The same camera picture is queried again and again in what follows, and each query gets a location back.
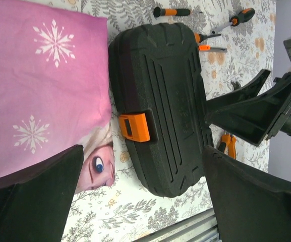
fabric surface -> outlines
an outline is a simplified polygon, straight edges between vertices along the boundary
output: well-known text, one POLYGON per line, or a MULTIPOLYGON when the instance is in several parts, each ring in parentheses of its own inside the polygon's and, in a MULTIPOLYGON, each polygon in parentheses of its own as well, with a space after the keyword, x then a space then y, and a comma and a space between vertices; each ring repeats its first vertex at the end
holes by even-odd
MULTIPOLYGON (((183 22, 194 32, 209 31, 243 8, 253 7, 256 15, 247 24, 223 30, 221 37, 209 39, 211 46, 227 47, 228 53, 200 53, 207 98, 230 92, 230 81, 248 83, 262 68, 272 70, 275 30, 275 0, 34 0, 52 7, 107 18, 108 42, 121 31, 141 24, 183 22), (191 8, 204 13, 188 17, 154 19, 152 10, 191 8)), ((263 88, 271 86, 271 77, 263 88)), ((115 154, 115 183, 75 195, 63 241, 133 241, 165 228, 212 206, 205 178, 180 197, 160 198, 141 186, 133 170, 119 130, 113 105, 112 129, 115 154)), ((215 145, 222 130, 212 126, 215 145)), ((269 143, 254 147, 237 142, 239 161, 267 171, 269 143)))
POLYGON ((83 144, 78 191, 110 186, 110 117, 106 19, 0 0, 0 177, 83 144))

cartoon face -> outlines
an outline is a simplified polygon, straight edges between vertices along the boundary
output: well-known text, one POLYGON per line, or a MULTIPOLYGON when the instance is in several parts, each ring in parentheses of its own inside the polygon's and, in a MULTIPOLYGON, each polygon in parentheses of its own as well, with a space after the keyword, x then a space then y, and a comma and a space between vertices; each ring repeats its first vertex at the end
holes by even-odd
POLYGON ((83 164, 76 193, 111 186, 115 179, 114 171, 113 147, 105 145, 96 148, 83 164))

floral tablecloth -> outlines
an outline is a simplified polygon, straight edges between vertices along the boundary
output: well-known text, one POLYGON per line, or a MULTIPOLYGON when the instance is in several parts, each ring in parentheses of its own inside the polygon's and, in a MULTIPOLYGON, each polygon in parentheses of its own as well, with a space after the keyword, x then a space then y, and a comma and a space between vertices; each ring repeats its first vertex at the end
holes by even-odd
MULTIPOLYGON (((108 42, 120 32, 142 24, 183 22, 195 33, 209 34, 234 12, 247 7, 254 18, 235 28, 223 30, 221 37, 208 40, 211 46, 227 47, 228 53, 200 53, 202 76, 208 99, 230 92, 231 81, 242 85, 262 68, 272 70, 276 0, 32 0, 57 8, 83 12, 108 19, 108 42), (155 6, 203 11, 187 17, 154 19, 155 6)), ((271 77, 263 90, 271 87, 271 77)), ((138 181, 120 133, 112 99, 112 130, 116 178, 114 186, 82 192, 74 196, 63 241, 132 241, 163 229, 212 207, 205 178, 177 198, 161 198, 149 193, 138 181)), ((214 144, 222 130, 212 126, 214 144)), ((268 170, 269 142, 254 147, 237 142, 239 161, 268 170)))

orange latch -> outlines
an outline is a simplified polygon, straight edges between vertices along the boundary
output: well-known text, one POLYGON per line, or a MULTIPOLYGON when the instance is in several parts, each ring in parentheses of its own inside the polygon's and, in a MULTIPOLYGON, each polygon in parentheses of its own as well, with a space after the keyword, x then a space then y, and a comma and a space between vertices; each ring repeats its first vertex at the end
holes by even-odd
POLYGON ((149 129, 145 113, 122 114, 119 116, 122 135, 136 142, 147 142, 150 140, 149 129))

cartoon eye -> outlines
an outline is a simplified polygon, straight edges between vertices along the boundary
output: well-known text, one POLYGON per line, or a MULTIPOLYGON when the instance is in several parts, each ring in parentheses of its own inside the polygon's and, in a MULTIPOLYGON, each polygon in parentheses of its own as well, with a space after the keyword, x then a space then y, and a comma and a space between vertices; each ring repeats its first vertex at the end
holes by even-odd
POLYGON ((95 171, 97 173, 102 173, 103 172, 104 164, 103 164, 102 159, 99 156, 96 156, 96 157, 93 158, 93 165, 94 165, 95 171))

